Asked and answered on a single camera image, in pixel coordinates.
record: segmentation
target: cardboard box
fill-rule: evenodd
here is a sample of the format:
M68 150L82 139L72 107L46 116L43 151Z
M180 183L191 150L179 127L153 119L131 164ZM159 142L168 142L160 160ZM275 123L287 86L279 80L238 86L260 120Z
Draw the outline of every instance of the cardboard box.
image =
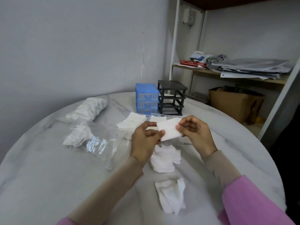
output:
M208 104L239 123L254 124L265 99L263 94L238 87L216 87L208 90Z

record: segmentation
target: drawer handle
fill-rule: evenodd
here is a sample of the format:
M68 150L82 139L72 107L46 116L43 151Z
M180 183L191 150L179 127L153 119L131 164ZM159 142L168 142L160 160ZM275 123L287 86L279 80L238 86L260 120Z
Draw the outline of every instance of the drawer handle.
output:
M149 95L149 97L147 97L146 95L144 95L146 99L150 99L152 97L152 95Z

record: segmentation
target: wall socket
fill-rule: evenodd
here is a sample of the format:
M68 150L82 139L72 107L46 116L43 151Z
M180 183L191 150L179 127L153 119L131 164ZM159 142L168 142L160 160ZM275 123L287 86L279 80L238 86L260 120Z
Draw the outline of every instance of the wall socket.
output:
M191 8L186 8L183 13L183 23L189 26L194 25L195 22L196 11Z

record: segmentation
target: beige sleeve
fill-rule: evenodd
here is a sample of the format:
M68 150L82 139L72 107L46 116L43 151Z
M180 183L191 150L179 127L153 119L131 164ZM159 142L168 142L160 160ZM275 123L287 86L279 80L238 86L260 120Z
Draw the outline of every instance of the beige sleeve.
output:
M204 163L214 176L216 176L223 188L241 176L241 173L221 150L209 155L204 160Z
M77 225L102 224L117 202L143 175L141 164L133 157L119 167L68 217Z

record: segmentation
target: pink sleeve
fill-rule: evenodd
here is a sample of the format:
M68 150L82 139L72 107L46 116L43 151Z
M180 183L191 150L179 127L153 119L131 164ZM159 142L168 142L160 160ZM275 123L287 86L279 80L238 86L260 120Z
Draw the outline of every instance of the pink sleeve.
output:
M291 225L293 221L245 175L228 185L222 196L225 211L219 219L230 225Z
M75 225L68 217L61 219L56 225Z

